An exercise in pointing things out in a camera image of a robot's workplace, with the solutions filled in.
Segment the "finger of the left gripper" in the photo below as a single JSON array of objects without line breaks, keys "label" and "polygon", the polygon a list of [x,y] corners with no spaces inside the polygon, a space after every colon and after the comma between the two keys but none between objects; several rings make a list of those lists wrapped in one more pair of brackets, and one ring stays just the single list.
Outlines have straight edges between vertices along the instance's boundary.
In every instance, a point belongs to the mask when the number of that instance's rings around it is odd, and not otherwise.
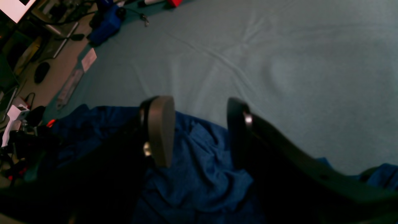
[{"label": "finger of the left gripper", "polygon": [[45,110],[45,106],[38,106],[37,108],[31,110],[25,118],[27,124],[32,127],[38,126],[43,119]]}]

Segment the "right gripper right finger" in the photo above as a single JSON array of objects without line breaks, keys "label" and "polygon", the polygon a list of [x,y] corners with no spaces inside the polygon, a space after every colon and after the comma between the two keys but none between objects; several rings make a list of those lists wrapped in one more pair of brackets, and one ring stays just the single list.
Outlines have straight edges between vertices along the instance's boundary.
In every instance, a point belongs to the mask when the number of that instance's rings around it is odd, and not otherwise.
[{"label": "right gripper right finger", "polygon": [[233,165],[253,178],[268,224],[397,223],[397,192],[318,162],[239,98],[228,99],[227,125]]}]

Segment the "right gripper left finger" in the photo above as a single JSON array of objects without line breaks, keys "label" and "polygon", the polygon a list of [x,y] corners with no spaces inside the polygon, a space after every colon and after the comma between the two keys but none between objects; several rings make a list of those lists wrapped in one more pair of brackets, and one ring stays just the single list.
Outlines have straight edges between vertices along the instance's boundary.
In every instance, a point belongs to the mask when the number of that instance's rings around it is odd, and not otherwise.
[{"label": "right gripper left finger", "polygon": [[138,114],[81,159],[46,177],[1,190],[1,214],[30,224],[128,224],[148,168],[170,167],[172,96],[142,102]]}]

